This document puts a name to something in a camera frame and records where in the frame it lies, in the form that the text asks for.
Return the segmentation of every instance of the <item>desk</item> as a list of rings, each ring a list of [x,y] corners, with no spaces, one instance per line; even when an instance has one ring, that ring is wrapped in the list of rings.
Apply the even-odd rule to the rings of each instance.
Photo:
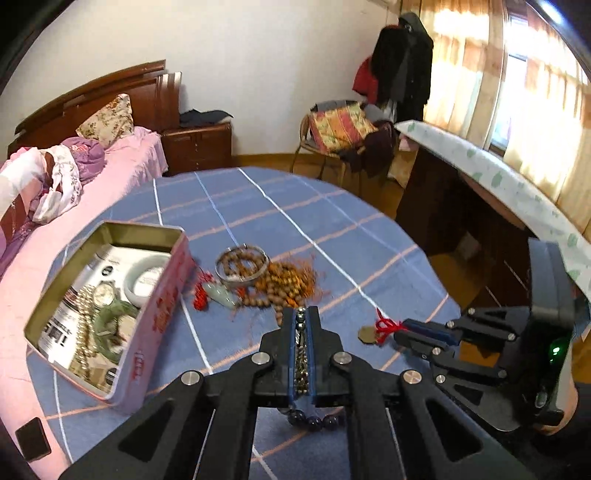
[[[420,145],[396,221],[427,254],[453,251],[470,232],[495,259],[474,306],[528,304],[527,239],[558,243],[590,298],[591,247],[533,184],[494,155],[422,122],[396,125]]]

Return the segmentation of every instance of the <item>black coat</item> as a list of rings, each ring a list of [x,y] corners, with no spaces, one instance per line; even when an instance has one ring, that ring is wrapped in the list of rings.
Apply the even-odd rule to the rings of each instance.
[[[396,102],[399,122],[423,120],[432,64],[433,40],[416,14],[404,14],[398,26],[382,29],[371,61],[378,79],[378,104]]]

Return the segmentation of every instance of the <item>blue checkered tablecloth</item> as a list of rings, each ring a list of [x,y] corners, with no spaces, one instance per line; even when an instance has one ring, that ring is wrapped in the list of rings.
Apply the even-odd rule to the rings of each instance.
[[[325,329],[344,348],[388,372],[427,364],[399,353],[393,342],[362,344],[357,331],[375,321],[375,307],[392,319],[439,323],[459,315],[427,257],[390,218],[331,184],[263,168],[233,168],[161,178],[137,188],[90,222],[58,255],[49,278],[102,220],[181,226],[204,270],[235,243],[258,245],[271,258],[314,257],[318,302]],[[263,333],[277,328],[272,309],[216,303],[206,312],[191,305],[192,284],[160,346],[148,396],[182,372],[222,371],[258,350]],[[43,412],[66,456],[75,461],[117,428],[126,416],[106,408],[57,376],[37,355],[27,364]],[[310,434],[290,426],[276,410],[260,409],[252,479],[349,478],[344,430]]]

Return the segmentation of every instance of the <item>red garment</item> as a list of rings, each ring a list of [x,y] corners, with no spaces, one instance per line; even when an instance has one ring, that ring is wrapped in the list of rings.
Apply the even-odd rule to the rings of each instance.
[[[366,96],[369,103],[375,104],[378,101],[378,79],[371,73],[370,62],[371,57],[367,57],[359,67],[353,83],[353,90]]]

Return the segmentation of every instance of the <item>pink tin box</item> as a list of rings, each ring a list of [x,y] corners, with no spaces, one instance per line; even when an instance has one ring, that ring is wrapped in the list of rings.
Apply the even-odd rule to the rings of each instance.
[[[145,278],[137,279],[136,285],[144,291],[146,285],[150,285],[143,294],[149,297],[139,309],[135,322],[132,316],[127,317],[126,336],[121,333],[125,341],[119,346],[122,351],[118,352],[118,364],[95,353],[92,359],[87,358],[94,366],[85,378],[74,354],[78,351],[78,292],[83,285],[111,284],[118,300],[129,301],[124,293],[123,278],[136,259],[141,261],[150,255],[161,257],[163,267],[152,269],[151,273],[147,271]],[[41,295],[25,326],[25,337],[36,353],[78,388],[123,413],[133,413],[144,402],[162,335],[193,267],[189,240],[183,229],[103,222],[84,240]],[[118,329],[124,328],[122,317],[119,317]]]

